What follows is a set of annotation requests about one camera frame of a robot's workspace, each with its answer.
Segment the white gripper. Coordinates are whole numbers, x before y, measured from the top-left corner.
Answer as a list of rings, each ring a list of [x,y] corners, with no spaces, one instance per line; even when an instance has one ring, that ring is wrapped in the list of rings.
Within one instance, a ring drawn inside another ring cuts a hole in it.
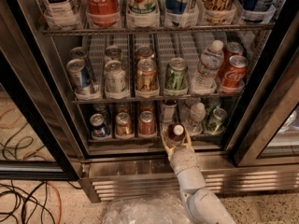
[[[198,160],[187,129],[185,129],[185,141],[183,144],[186,148],[176,150],[175,152],[174,148],[166,143],[164,135],[162,135],[161,138],[168,159],[170,160],[170,165],[176,175],[184,171],[199,170]]]

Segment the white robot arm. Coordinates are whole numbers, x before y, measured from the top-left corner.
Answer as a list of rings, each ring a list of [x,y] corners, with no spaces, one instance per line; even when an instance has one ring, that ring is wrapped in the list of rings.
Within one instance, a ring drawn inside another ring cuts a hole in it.
[[[162,134],[164,149],[179,183],[179,192],[187,218],[193,224],[236,224],[221,200],[206,188],[191,138],[185,132],[182,143],[175,145]]]

